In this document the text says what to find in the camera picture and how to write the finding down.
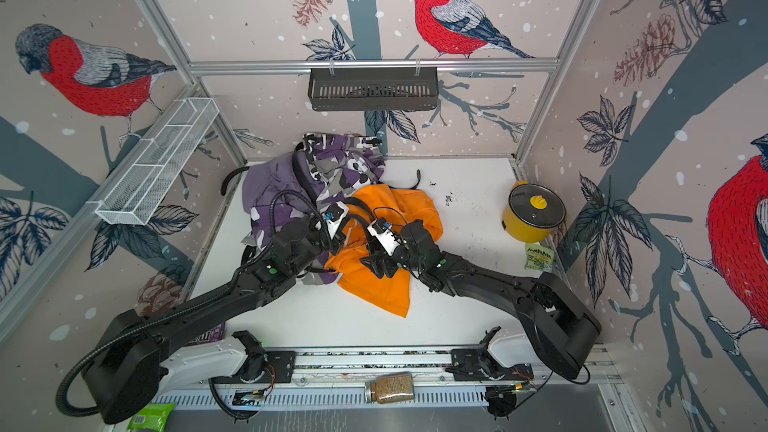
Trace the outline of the orange trousers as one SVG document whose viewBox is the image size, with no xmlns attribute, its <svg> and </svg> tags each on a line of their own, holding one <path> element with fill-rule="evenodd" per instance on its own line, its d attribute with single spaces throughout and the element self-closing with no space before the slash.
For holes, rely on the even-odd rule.
<svg viewBox="0 0 768 432">
<path fill-rule="evenodd" d="M 350 294 L 396 316 L 405 318 L 410 308 L 411 274 L 386 253 L 369 231 L 383 219 L 394 233 L 414 221 L 437 241 L 443 226 L 433 200 L 421 190 L 393 189 L 370 185 L 345 200 L 352 219 L 344 225 L 346 235 L 340 251 L 324 260 L 324 267 L 341 276 L 339 286 Z"/>
</svg>

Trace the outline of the lilac purple trousers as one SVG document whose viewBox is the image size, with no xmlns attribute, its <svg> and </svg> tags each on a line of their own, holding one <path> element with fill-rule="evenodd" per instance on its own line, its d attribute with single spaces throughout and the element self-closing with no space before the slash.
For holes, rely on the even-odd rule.
<svg viewBox="0 0 768 432">
<path fill-rule="evenodd" d="M 309 200 L 316 199 L 308 196 L 296 180 L 291 165 L 292 153 L 251 166 L 246 173 L 242 187 L 242 207 L 250 218 L 253 241 L 269 237 L 269 207 L 277 193 L 294 190 Z"/>
</svg>

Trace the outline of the purple camouflage trousers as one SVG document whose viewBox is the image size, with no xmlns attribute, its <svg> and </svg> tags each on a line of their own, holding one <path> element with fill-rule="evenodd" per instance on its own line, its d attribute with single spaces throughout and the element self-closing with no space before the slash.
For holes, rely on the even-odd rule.
<svg viewBox="0 0 768 432">
<path fill-rule="evenodd" d="M 325 186 L 314 201 L 294 190 L 277 193 L 269 207 L 270 235 L 254 241 L 241 259 L 241 266 L 251 269 L 259 259 L 269 256 L 273 235 L 285 224 L 314 218 L 317 212 L 336 202 L 342 202 L 367 185 L 379 183 L 384 172 L 385 159 L 379 154 L 379 140 L 375 137 L 339 135 L 333 133 L 307 133 L 302 141 L 313 178 Z"/>
</svg>

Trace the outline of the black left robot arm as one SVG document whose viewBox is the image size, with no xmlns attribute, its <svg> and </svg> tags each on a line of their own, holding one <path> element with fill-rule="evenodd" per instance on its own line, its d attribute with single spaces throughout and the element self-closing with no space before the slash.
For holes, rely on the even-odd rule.
<svg viewBox="0 0 768 432">
<path fill-rule="evenodd" d="M 57 410 L 69 417 L 100 416 L 117 424 L 144 408 L 170 371 L 164 363 L 202 333 L 242 313 L 274 302 L 323 253 L 332 253 L 345 205 L 310 209 L 275 231 L 255 259 L 225 284 L 170 310 L 142 319 L 128 310 L 116 316 L 99 344 L 64 375 Z"/>
</svg>

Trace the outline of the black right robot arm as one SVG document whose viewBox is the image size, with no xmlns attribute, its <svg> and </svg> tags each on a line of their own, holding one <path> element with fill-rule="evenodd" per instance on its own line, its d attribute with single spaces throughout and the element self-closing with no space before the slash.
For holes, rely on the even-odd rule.
<svg viewBox="0 0 768 432">
<path fill-rule="evenodd" d="M 513 316 L 538 359 L 577 382 L 602 326 L 556 275 L 514 276 L 476 266 L 441 250 L 421 220 L 395 230 L 378 219 L 366 228 L 365 237 L 368 255 L 361 263 L 377 278 L 404 270 L 431 292 L 474 299 Z"/>
</svg>

